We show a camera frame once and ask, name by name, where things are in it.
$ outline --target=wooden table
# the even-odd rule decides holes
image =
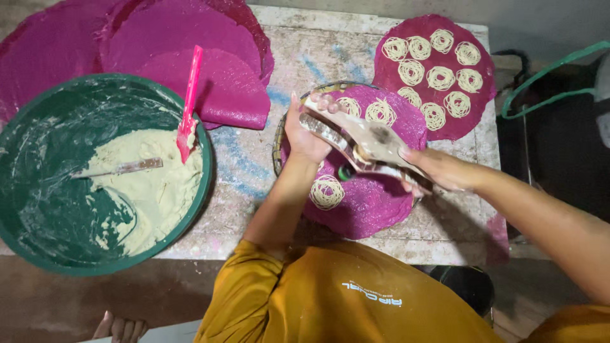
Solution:
[[[226,259],[275,181],[271,151],[292,90],[305,93],[338,80],[370,82],[381,37],[402,20],[372,15],[251,6],[271,40],[275,70],[267,92],[271,111],[263,131],[222,127],[210,132],[217,174],[212,198],[192,229],[156,258]],[[487,27],[460,24],[489,50]],[[493,100],[479,125],[455,141],[430,147],[467,161],[500,168]],[[506,223],[476,195],[425,198],[403,222],[359,242],[409,264],[481,265],[508,251]],[[303,220],[301,242],[333,238]],[[12,252],[0,242],[0,254]]]

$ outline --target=dough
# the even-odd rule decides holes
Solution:
[[[161,168],[91,178],[92,192],[104,189],[132,217],[127,223],[112,225],[125,255],[142,253],[165,238],[193,203],[203,160],[196,146],[183,165],[176,134],[157,129],[133,131],[97,147],[89,160],[89,171],[108,171],[125,162],[163,159]]]

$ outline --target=blue paint stain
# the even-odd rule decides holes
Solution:
[[[345,62],[347,70],[352,74],[354,81],[366,82],[366,77],[364,76],[364,71],[362,68],[357,66],[354,62],[351,61],[350,55],[341,48],[338,44],[332,46],[332,50],[339,55],[341,61]]]
[[[320,69],[318,69],[318,67],[316,67],[315,64],[309,60],[309,57],[307,55],[301,55],[299,59],[301,60],[301,62],[303,62],[303,64],[305,64],[306,67],[309,68],[309,71],[311,71],[311,73],[318,79],[318,81],[322,82],[323,84],[328,82],[320,71]]]
[[[265,179],[271,177],[271,171],[267,170],[254,161],[248,159],[242,148],[237,143],[237,134],[235,128],[230,126],[222,126],[210,132],[210,138],[214,145],[224,145],[228,156],[217,156],[218,173],[222,178],[233,184],[233,186],[241,193],[249,195],[255,199],[263,199],[267,196],[266,190],[260,190],[256,185],[249,185],[243,180],[238,179],[233,175],[227,161],[231,161],[239,166],[244,174],[251,175],[255,178]]]
[[[367,49],[368,55],[371,57],[371,59],[375,60],[375,50],[376,48],[369,46]]]
[[[281,92],[272,86],[267,87],[267,95],[269,99],[271,99],[272,103],[280,104],[284,107],[288,107],[290,105],[290,95]]]

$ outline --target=green bowl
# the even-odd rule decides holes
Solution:
[[[94,149],[115,137],[139,129],[175,130],[183,106],[171,90],[126,74],[84,76],[38,95],[0,134],[0,237],[32,264],[76,276],[113,273],[163,250],[193,223],[209,190],[212,150],[201,124],[203,172],[193,204],[167,237],[138,255],[124,256],[116,233],[107,236],[108,250],[95,242],[105,218],[123,222],[126,214],[116,211],[106,192],[91,193],[90,179],[69,174],[86,167]],[[86,195],[95,199],[97,212]]]

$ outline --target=pink plastic sheet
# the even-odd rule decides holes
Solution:
[[[330,95],[335,99],[342,96],[355,99],[362,108],[362,118],[369,104],[377,101],[377,98],[385,99],[397,115],[392,129],[409,147],[419,150],[425,148],[428,130],[423,115],[398,94],[361,85],[348,88],[344,93],[331,92]],[[284,140],[284,162],[289,154],[290,144]],[[338,179],[337,171],[345,163],[347,160],[343,155],[333,150],[326,158],[324,167],[318,171],[317,177],[333,175]],[[397,179],[362,174],[341,182],[341,185],[345,197],[337,207],[323,211],[308,200],[303,214],[347,238],[361,239],[404,220],[411,213],[413,196],[404,191]]]
[[[269,100],[260,90],[268,84],[273,58],[269,39],[241,0],[67,0],[36,13],[0,43],[0,120],[10,120],[38,94],[72,78],[105,72],[137,74],[145,65],[150,73],[163,59],[159,55],[165,59],[171,54],[181,56],[195,44],[226,50],[227,61],[235,63],[228,68],[233,76],[222,71],[223,85],[217,87],[232,94],[217,98],[212,92],[206,114],[216,122],[205,123],[206,128],[222,124],[262,128],[261,117],[267,117],[269,108],[260,104]],[[220,62],[208,67],[227,69]],[[167,78],[171,88],[185,92],[188,78],[178,87],[172,75],[160,73],[157,70],[155,79]],[[230,79],[236,87],[227,87]],[[252,86],[246,96],[263,97],[256,101],[258,105],[241,112],[231,109],[243,106],[228,106],[223,112],[218,105],[221,99],[237,100],[245,85]],[[242,103],[253,101],[248,98]]]
[[[186,95],[192,49],[151,58],[135,74]],[[258,75],[244,61],[220,49],[203,49],[195,112],[208,122],[263,129],[271,102]]]
[[[483,79],[483,87],[478,93],[464,91],[458,85],[457,80],[446,91],[435,90],[428,87],[428,81],[426,80],[425,75],[419,84],[412,87],[420,95],[422,103],[436,103],[443,108],[443,99],[453,91],[460,91],[470,97],[470,113],[468,115],[462,118],[454,118],[445,111],[445,125],[436,131],[428,132],[429,140],[457,140],[465,136],[475,128],[479,121],[481,121],[485,105],[493,99],[496,94],[493,83],[494,65],[491,57],[483,45],[481,45],[475,36],[468,30],[459,27],[444,16],[435,14],[423,15],[403,21],[399,25],[391,28],[377,45],[377,51],[375,53],[375,78],[373,84],[392,92],[396,92],[400,88],[407,86],[398,75],[398,62],[394,62],[383,55],[382,47],[388,38],[399,37],[405,39],[412,36],[421,36],[429,40],[430,35],[437,29],[445,29],[453,33],[453,46],[451,47],[451,51],[447,54],[442,54],[432,48],[430,57],[419,61],[424,66],[425,73],[432,67],[440,65],[451,69],[454,74],[460,69],[474,69],[481,74]],[[461,65],[458,62],[454,50],[460,42],[473,43],[479,49],[481,60],[476,65],[466,66]]]

